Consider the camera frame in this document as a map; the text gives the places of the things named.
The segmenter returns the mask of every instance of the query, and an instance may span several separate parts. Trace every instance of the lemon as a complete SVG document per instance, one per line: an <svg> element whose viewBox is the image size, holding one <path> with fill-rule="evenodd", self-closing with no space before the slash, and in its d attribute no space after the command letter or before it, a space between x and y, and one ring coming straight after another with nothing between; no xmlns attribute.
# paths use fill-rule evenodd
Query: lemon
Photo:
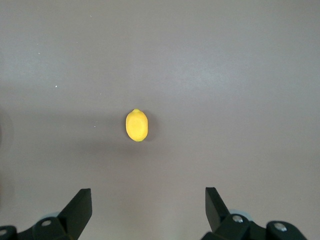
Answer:
<svg viewBox="0 0 320 240"><path fill-rule="evenodd" d="M148 135L148 119L143 111L134 109L126 116L125 129L129 137L136 141L143 141Z"/></svg>

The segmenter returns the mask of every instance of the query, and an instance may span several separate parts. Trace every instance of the metal screw head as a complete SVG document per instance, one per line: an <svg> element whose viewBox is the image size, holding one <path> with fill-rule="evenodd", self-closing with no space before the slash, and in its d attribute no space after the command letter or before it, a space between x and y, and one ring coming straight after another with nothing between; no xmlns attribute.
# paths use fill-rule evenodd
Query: metal screw head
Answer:
<svg viewBox="0 0 320 240"><path fill-rule="evenodd" d="M7 234L7 230L2 229L0 230L0 236L6 235Z"/></svg>
<svg viewBox="0 0 320 240"><path fill-rule="evenodd" d="M277 230L281 231L281 232L287 231L286 226L283 225L281 222L276 222L276 223L274 224L274 227L275 227Z"/></svg>
<svg viewBox="0 0 320 240"><path fill-rule="evenodd" d="M43 223L41 223L41 226L46 227L46 226L49 226L50 224L51 224L51 220L46 220Z"/></svg>
<svg viewBox="0 0 320 240"><path fill-rule="evenodd" d="M236 223L243 223L243 222L244 222L244 220L242 219L242 217L239 216L239 215L234 215L234 216L232 217L232 219L233 219L233 221L235 221Z"/></svg>

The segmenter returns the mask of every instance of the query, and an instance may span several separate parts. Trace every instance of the gray surface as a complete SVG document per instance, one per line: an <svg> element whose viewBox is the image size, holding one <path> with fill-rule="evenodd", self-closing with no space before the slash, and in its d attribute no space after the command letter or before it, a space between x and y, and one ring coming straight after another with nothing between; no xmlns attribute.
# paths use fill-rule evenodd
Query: gray surface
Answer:
<svg viewBox="0 0 320 240"><path fill-rule="evenodd" d="M317 0L2 0L0 225L90 187L82 240L198 240L217 187L318 239L319 26Z"/></svg>

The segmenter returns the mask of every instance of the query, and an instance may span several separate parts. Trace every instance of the screw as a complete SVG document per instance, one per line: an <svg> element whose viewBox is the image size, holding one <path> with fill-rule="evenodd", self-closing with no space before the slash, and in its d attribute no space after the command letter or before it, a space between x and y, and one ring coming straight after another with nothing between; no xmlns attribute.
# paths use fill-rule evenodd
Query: screw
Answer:
<svg viewBox="0 0 320 240"><path fill-rule="evenodd" d="M45 226L49 226L50 224L51 224L51 220L46 220L43 223L41 223L41 226L45 227Z"/></svg>
<svg viewBox="0 0 320 240"><path fill-rule="evenodd" d="M244 222L244 220L242 219L242 217L239 216L239 215L234 215L234 216L232 217L232 219L233 219L233 221L235 221L236 223L243 223L243 222Z"/></svg>
<svg viewBox="0 0 320 240"><path fill-rule="evenodd" d="M281 232L287 231L286 226L283 225L281 222L276 222L276 223L274 224L274 227L275 227L277 230L281 231Z"/></svg>
<svg viewBox="0 0 320 240"><path fill-rule="evenodd" d="M6 235L7 234L7 230L2 229L0 230L0 236Z"/></svg>

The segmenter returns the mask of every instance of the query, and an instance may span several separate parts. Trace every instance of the bolt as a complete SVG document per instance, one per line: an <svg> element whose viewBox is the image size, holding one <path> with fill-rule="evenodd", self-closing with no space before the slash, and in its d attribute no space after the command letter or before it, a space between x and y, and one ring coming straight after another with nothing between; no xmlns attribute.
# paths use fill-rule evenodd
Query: bolt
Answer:
<svg viewBox="0 0 320 240"><path fill-rule="evenodd" d="M281 222L276 222L276 223L274 224L274 227L275 227L277 230L281 231L281 232L287 231L286 226L283 225Z"/></svg>
<svg viewBox="0 0 320 240"><path fill-rule="evenodd" d="M51 220L46 220L43 223L41 223L41 226L46 227L46 226L49 226L50 224L51 224Z"/></svg>
<svg viewBox="0 0 320 240"><path fill-rule="evenodd" d="M0 230L0 236L6 235L7 234L7 230L2 229Z"/></svg>
<svg viewBox="0 0 320 240"><path fill-rule="evenodd" d="M239 216L239 215L234 215L234 216L232 217L232 219L233 219L233 221L235 221L236 223L243 223L243 222L244 222L244 220L242 219L242 217Z"/></svg>

